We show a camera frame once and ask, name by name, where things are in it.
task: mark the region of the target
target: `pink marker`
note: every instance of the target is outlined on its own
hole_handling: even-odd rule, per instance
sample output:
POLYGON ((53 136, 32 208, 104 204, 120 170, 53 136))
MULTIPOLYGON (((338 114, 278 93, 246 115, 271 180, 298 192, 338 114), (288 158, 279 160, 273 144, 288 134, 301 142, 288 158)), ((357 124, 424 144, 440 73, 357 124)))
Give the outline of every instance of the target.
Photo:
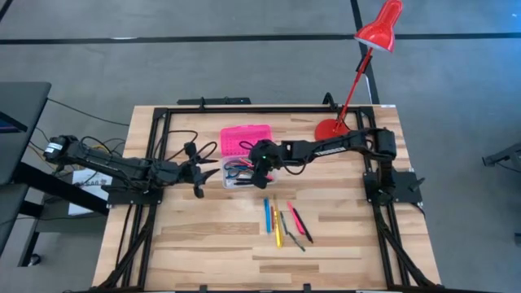
POLYGON ((295 220, 296 228, 299 230, 299 233, 302 235, 305 235, 304 228, 302 228, 302 225, 300 224, 299 218, 295 214, 295 209, 293 208, 293 205, 288 201, 287 207, 290 208, 290 212, 293 215, 293 220, 295 220))

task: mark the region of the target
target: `white paper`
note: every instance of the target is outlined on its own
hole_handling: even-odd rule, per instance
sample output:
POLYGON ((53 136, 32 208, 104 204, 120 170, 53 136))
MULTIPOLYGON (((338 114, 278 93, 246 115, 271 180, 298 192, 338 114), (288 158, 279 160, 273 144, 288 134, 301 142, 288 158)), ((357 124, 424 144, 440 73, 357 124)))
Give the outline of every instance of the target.
MULTIPOLYGON (((98 196, 100 199, 107 200, 108 193, 106 191, 102 190, 101 186, 111 184, 112 177, 102 174, 102 173, 96 173, 96 174, 95 173, 96 173, 96 171, 91 170, 91 169, 74 171, 74 173, 72 174, 72 184, 83 183, 86 180, 88 180, 85 184, 82 185, 81 188, 83 190, 91 193, 92 195, 98 196)), ((73 204, 73 203, 70 203, 68 205, 69 216, 86 214, 88 212, 92 212, 92 211, 90 211, 87 208, 82 208, 80 206, 77 206, 76 204, 73 204)))

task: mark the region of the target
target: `computer screen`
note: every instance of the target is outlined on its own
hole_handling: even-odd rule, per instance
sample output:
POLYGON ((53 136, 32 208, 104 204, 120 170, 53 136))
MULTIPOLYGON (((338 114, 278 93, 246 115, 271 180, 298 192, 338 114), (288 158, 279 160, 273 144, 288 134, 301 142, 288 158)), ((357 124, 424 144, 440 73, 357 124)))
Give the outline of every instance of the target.
POLYGON ((17 133, 27 131, 27 126, 0 112, 0 133, 17 133))

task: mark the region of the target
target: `lamp base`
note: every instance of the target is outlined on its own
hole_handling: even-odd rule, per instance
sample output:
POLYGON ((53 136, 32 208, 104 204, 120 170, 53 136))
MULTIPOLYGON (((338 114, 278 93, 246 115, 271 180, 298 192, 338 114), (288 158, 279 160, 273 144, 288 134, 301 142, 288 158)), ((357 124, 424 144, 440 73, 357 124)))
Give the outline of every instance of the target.
POLYGON ((340 135, 347 134, 349 129, 344 123, 340 124, 337 131, 335 131, 336 119, 325 119, 317 125, 315 129, 315 139, 324 140, 328 138, 336 138, 340 135))

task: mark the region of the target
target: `yellow marker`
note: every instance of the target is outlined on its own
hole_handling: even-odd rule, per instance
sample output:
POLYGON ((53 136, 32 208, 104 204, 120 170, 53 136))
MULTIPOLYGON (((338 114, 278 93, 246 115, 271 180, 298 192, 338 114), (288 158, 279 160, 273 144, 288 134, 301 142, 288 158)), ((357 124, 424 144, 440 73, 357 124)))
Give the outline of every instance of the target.
POLYGON ((282 226, 280 224, 280 213, 278 212, 277 197, 274 195, 274 206, 275 206, 275 235, 277 236, 277 247, 282 248, 284 245, 284 234, 282 233, 282 226))

